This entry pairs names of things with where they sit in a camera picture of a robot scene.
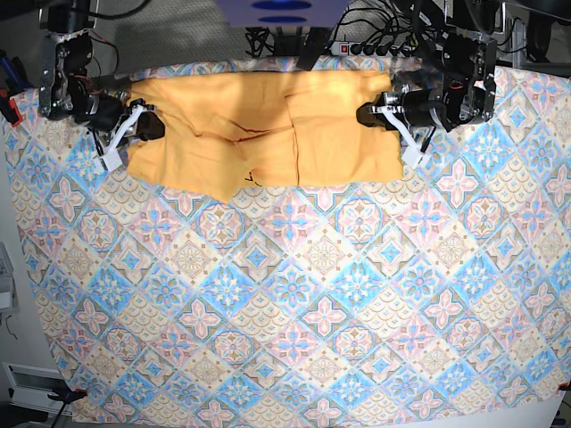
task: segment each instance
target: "tile pattern fabric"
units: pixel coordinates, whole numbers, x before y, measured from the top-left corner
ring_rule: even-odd
[[[245,188],[229,204],[97,172],[85,131],[18,96],[12,202],[55,363],[88,390],[74,419],[353,427],[554,397],[571,375],[571,87],[496,80],[495,118],[437,133],[401,181]]]

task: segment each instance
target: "orange towel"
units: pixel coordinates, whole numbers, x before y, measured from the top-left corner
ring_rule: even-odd
[[[402,178],[396,132],[356,110],[390,89],[386,73],[253,72],[148,79],[133,99],[157,106],[165,137],[128,150],[144,181],[227,202],[248,185],[340,185]]]

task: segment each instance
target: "folded cloth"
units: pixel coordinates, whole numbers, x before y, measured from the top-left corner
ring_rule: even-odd
[[[357,109],[390,89],[376,70],[252,72],[148,79],[132,98],[157,106],[165,137],[128,150],[144,181],[227,202],[252,185],[340,185],[402,178],[396,132]]]

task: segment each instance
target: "power strip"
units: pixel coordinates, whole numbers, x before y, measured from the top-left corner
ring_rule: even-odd
[[[358,42],[334,42],[331,45],[331,54],[333,56],[369,56],[383,58],[386,56],[394,56],[393,52],[391,52],[391,48],[393,48],[392,44],[377,47],[369,44],[363,47],[363,44]]]

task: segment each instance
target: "yellow cloth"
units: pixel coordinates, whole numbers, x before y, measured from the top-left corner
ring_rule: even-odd
[[[157,106],[166,134],[131,146],[128,172],[224,202],[248,185],[394,181],[402,177],[397,133],[355,116],[389,88],[375,70],[144,80],[132,98]]]

